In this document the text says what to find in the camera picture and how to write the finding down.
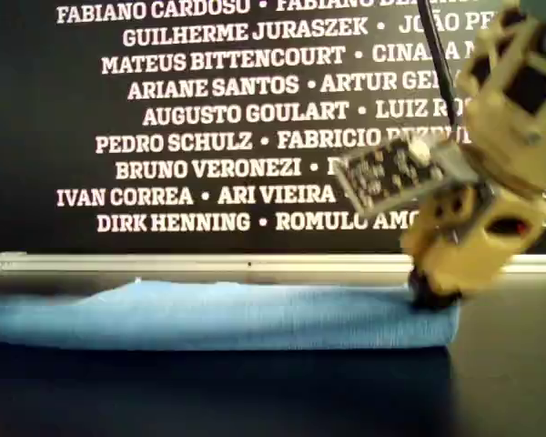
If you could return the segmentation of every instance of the yellow robot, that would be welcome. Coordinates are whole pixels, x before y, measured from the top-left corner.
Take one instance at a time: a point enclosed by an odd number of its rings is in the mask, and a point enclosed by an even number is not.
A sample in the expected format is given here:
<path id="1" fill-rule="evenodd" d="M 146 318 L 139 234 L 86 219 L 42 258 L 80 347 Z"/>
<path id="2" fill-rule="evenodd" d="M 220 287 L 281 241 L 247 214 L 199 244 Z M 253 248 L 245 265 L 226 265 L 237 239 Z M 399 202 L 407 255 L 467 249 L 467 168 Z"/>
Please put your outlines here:
<path id="1" fill-rule="evenodd" d="M 334 164 L 364 217 L 418 201 L 400 245 L 413 260 L 419 307 L 444 308 L 483 290 L 545 229 L 546 2 L 524 2 L 508 2 L 479 31 L 457 78 L 471 97 L 463 123 L 472 144 L 401 137 Z"/>

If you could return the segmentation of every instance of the white strip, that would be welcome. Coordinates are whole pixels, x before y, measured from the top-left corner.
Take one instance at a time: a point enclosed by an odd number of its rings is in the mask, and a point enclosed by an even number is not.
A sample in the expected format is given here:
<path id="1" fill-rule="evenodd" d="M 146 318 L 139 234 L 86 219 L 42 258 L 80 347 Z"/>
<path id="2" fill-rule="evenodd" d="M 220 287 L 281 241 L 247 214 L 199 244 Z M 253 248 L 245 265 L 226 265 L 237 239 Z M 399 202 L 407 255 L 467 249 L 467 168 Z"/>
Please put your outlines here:
<path id="1" fill-rule="evenodd" d="M 0 271 L 403 273 L 405 255 L 26 255 L 0 254 Z M 520 255 L 506 273 L 546 273 L 546 255 Z"/>

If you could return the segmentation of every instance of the blue towel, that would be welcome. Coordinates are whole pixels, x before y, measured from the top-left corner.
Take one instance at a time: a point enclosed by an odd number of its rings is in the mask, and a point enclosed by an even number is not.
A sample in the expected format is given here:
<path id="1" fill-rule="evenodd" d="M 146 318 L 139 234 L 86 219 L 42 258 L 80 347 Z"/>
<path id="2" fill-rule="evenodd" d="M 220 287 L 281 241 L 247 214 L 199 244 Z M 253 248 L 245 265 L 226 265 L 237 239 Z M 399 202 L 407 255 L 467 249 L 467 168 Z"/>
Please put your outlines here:
<path id="1" fill-rule="evenodd" d="M 139 281 L 87 299 L 0 298 L 0 341 L 130 351 L 445 346 L 457 307 L 416 312 L 405 287 Z"/>

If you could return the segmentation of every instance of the black table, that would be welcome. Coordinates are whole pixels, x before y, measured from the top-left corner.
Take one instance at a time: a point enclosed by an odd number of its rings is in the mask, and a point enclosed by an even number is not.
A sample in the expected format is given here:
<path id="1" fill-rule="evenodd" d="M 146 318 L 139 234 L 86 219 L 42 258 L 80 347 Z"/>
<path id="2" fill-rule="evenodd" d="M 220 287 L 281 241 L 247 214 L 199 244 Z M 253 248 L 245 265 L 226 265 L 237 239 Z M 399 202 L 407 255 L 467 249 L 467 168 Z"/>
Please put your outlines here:
<path id="1" fill-rule="evenodd" d="M 18 435 L 546 437 L 546 276 L 469 303 L 448 350 L 0 345 L 0 436 Z"/>

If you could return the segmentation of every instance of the cable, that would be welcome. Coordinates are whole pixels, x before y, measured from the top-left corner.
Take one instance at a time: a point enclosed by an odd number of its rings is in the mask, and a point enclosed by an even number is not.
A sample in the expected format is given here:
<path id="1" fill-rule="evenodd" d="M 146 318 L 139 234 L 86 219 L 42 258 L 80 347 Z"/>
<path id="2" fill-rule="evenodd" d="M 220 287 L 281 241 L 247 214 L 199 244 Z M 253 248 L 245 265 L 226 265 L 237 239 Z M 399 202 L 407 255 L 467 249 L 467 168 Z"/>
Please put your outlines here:
<path id="1" fill-rule="evenodd" d="M 439 32 L 435 27 L 433 13 L 430 7 L 430 0 L 418 0 L 417 7 L 419 8 L 420 23 L 425 31 L 427 43 L 429 44 L 430 54 L 433 58 L 435 73 L 439 81 L 440 96 L 447 105 L 447 117 L 451 125 L 451 131 L 457 130 L 458 117 L 455 108 L 455 93 L 453 79 L 445 57 L 445 50 L 440 42 Z"/>

